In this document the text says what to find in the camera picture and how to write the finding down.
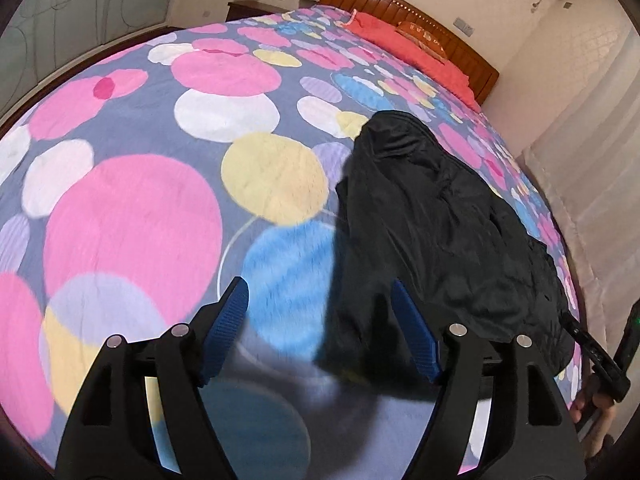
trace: beige curtain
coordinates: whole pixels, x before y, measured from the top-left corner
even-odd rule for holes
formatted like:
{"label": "beige curtain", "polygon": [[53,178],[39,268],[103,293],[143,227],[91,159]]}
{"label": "beige curtain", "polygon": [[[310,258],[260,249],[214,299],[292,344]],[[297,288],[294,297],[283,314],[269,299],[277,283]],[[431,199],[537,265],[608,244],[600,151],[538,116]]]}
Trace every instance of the beige curtain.
{"label": "beige curtain", "polygon": [[[610,354],[640,298],[640,36],[629,23],[602,69],[524,153],[564,235],[590,332]],[[619,433],[640,400],[640,356]]]}

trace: headboard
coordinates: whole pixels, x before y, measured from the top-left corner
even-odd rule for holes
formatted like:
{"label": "headboard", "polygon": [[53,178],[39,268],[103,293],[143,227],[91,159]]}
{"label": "headboard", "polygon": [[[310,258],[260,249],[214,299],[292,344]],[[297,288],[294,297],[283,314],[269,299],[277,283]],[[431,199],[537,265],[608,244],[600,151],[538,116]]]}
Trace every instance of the headboard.
{"label": "headboard", "polygon": [[361,10],[393,25],[414,22],[430,31],[438,38],[449,60],[469,77],[469,87],[474,92],[478,104],[484,102],[498,81],[498,71],[480,54],[444,25],[404,0],[320,0],[320,3],[349,12],[353,9]]}

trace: wooden nightstand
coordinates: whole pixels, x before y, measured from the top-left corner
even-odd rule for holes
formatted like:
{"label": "wooden nightstand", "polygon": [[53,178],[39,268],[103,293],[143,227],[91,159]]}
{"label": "wooden nightstand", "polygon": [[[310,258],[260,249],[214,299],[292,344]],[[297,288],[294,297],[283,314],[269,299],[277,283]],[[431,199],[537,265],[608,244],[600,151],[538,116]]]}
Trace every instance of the wooden nightstand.
{"label": "wooden nightstand", "polygon": [[272,5],[254,2],[253,0],[243,0],[241,2],[229,2],[229,12],[226,21],[242,20],[243,18],[255,18],[256,16],[266,16],[267,14],[282,14],[289,9],[281,9]]}

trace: black jacket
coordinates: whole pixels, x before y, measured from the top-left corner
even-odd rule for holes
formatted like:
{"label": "black jacket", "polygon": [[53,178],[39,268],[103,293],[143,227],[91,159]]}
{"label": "black jacket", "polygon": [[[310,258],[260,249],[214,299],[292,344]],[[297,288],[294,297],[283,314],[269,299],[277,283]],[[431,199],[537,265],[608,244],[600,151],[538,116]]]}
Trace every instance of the black jacket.
{"label": "black jacket", "polygon": [[529,335],[554,374],[566,367],[574,342],[558,315],[567,299],[545,245],[425,124],[376,113],[337,190],[348,243],[321,362],[378,384],[415,385],[388,300],[400,278],[418,309],[442,309],[498,342]]}

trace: wall outlet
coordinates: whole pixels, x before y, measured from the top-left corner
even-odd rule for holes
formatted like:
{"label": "wall outlet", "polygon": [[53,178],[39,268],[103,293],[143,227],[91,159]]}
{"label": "wall outlet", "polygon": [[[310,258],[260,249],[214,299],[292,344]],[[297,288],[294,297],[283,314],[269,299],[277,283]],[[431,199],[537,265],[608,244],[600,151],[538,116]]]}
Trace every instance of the wall outlet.
{"label": "wall outlet", "polygon": [[467,36],[471,36],[474,33],[475,29],[462,18],[456,18],[456,21],[453,22],[453,24],[457,28],[459,28],[462,32],[464,32]]}

